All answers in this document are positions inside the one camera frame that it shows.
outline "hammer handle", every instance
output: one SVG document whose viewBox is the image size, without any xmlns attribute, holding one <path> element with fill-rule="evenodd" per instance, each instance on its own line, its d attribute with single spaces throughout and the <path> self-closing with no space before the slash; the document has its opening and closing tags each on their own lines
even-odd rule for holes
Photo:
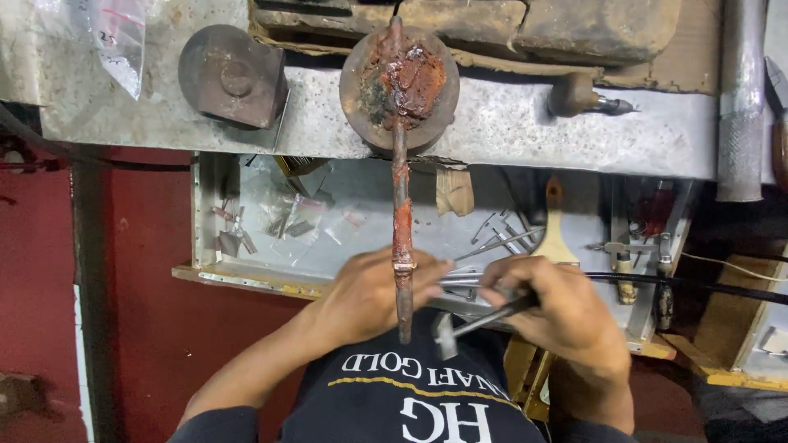
<svg viewBox="0 0 788 443">
<path fill-rule="evenodd" d="M 499 318 L 508 317 L 510 315 L 517 314 L 520 311 L 524 311 L 536 306 L 539 306 L 539 298 L 535 292 L 529 291 L 528 294 L 518 298 L 517 300 L 506 303 L 498 311 L 491 312 L 484 317 L 477 318 L 472 322 L 468 322 L 457 329 L 454 329 L 453 335 L 455 338 L 460 337 L 469 333 L 470 331 L 474 331 L 489 323 L 495 322 Z"/>
</svg>

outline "metal workbench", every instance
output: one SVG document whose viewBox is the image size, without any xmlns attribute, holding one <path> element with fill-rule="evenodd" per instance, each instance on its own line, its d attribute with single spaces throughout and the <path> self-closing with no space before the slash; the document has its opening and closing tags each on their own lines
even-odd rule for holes
<svg viewBox="0 0 788 443">
<path fill-rule="evenodd" d="M 95 50 L 32 31 L 32 4 L 33 0 L 10 0 L 0 9 L 0 98 L 43 106 L 47 138 L 190 151 L 370 156 L 342 114 L 336 60 L 315 58 L 309 61 L 313 67 L 286 68 L 292 93 L 276 150 L 271 132 L 226 128 L 189 107 L 177 83 L 181 48 L 191 34 L 209 24 L 246 28 L 246 0 L 153 2 L 138 102 L 104 72 Z M 782 65 L 788 65 L 788 54 L 775 48 L 788 33 L 780 25 L 787 17 L 788 5 L 773 2 L 766 53 Z M 315 64 L 332 67 L 315 68 Z M 547 84 L 482 69 L 463 69 L 461 74 L 455 122 L 425 156 L 464 163 L 715 178 L 713 97 L 612 91 L 609 95 L 630 100 L 642 112 L 554 120 L 545 112 Z M 767 150 L 764 162 L 769 158 Z M 770 168 L 764 168 L 764 181 L 773 181 Z"/>
</svg>

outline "person's right hand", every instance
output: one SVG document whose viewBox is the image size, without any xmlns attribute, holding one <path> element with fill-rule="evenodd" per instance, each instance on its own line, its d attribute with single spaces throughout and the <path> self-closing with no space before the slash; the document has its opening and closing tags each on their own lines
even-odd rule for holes
<svg viewBox="0 0 788 443">
<path fill-rule="evenodd" d="M 494 307 L 507 302 L 496 289 L 526 284 L 538 294 L 539 307 L 507 319 L 527 341 L 602 378 L 629 373 L 626 338 L 579 267 L 513 255 L 490 263 L 480 284 Z"/>
</svg>

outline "pliers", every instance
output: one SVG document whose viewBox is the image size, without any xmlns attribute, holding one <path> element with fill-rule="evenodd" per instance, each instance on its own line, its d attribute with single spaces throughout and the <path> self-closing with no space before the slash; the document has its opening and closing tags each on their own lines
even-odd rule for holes
<svg viewBox="0 0 788 443">
<path fill-rule="evenodd" d="M 771 127 L 771 168 L 775 183 L 783 192 L 788 192 L 788 79 L 770 57 L 766 57 L 766 99 L 775 113 L 775 124 Z"/>
</svg>

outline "person's left hand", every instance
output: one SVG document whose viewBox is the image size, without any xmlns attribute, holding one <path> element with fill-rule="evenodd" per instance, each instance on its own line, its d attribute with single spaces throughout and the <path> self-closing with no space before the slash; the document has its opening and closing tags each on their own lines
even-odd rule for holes
<svg viewBox="0 0 788 443">
<path fill-rule="evenodd" d="M 418 310 L 443 290 L 438 280 L 454 262 L 438 261 L 423 251 L 413 251 L 413 309 Z M 331 293 L 312 303 L 315 330 L 331 349 L 367 341 L 397 324 L 392 249 L 356 255 L 334 278 Z"/>
</svg>

